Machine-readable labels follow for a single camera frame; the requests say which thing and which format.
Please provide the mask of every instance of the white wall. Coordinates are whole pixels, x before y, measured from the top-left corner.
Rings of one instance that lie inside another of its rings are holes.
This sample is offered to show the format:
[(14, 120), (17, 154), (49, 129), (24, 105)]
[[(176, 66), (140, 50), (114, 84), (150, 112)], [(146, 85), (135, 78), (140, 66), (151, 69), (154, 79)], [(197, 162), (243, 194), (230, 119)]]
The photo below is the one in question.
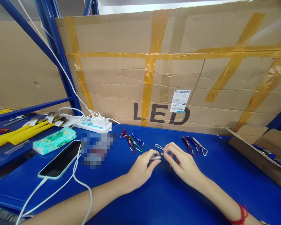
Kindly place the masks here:
[(100, 0), (98, 0), (99, 14), (116, 14), (116, 13), (135, 13), (144, 11), (153, 11), (160, 9), (174, 9), (182, 7), (194, 7), (204, 5), (217, 5), (228, 2), (237, 2), (246, 0), (219, 0), (219, 1), (197, 1), (197, 2), (182, 2), (182, 3), (169, 3), (169, 4), (147, 4), (147, 5), (125, 5), (125, 6), (102, 6)]

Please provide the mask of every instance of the large cardboard box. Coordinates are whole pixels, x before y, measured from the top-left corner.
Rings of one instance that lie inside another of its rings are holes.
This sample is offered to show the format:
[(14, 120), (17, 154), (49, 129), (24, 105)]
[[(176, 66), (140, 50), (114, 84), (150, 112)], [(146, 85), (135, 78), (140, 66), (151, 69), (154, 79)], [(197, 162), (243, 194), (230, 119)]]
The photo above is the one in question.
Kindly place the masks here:
[(80, 97), (120, 123), (227, 134), (281, 111), (281, 1), (56, 22)]
[(281, 162), (281, 132), (271, 129), (265, 133), (266, 127), (249, 126), (243, 126), (237, 133), (227, 130), (233, 134), (229, 144), (281, 186), (281, 166), (252, 146), (255, 144), (272, 152)]

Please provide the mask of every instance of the open cardboard box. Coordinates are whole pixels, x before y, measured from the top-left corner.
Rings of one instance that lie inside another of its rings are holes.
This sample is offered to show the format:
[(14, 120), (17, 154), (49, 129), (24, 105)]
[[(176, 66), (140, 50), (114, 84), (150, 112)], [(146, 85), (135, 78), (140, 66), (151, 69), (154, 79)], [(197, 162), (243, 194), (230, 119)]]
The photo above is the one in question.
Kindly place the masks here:
[(266, 132), (266, 127), (250, 126), (243, 126), (237, 133), (227, 130), (233, 134), (229, 144), (281, 186), (281, 166), (252, 146), (255, 144), (271, 151), (281, 162), (281, 132), (275, 129)]

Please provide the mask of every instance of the finger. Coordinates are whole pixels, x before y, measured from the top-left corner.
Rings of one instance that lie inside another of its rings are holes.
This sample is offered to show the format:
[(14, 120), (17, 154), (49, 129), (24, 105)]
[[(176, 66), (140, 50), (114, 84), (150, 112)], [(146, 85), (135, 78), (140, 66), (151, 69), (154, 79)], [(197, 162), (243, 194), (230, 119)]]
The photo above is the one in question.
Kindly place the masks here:
[(183, 151), (181, 152), (180, 150), (178, 150), (176, 148), (176, 146), (171, 145), (171, 144), (166, 146), (163, 151), (164, 151), (164, 153), (171, 152), (171, 156), (172, 156), (172, 153), (173, 153), (177, 157), (177, 159), (179, 159), (179, 161), (182, 160), (183, 154), (185, 153)]
[(175, 162), (175, 160), (167, 153), (163, 154), (164, 158), (169, 162), (169, 164), (172, 166), (174, 171), (178, 173), (181, 170), (181, 167)]
[(154, 160), (153, 162), (151, 162), (151, 164), (149, 165), (149, 167), (147, 168), (148, 173), (152, 174), (154, 168), (161, 162), (161, 160)]
[(142, 158), (149, 162), (153, 154), (159, 155), (159, 152), (154, 149), (150, 149), (149, 151), (142, 154)]
[(178, 151), (183, 152), (183, 150), (182, 150), (175, 142), (168, 143), (168, 144), (165, 146), (165, 148), (168, 147), (169, 145), (172, 145), (172, 146), (175, 147)]

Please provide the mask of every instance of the barcode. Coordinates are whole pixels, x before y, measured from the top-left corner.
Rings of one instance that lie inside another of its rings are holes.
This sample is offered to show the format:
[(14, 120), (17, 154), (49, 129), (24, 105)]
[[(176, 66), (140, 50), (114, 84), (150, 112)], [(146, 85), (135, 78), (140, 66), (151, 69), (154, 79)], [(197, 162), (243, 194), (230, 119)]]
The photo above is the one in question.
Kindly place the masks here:
[(171, 110), (179, 110), (179, 111), (181, 111), (181, 110), (184, 110), (183, 108), (172, 108)]

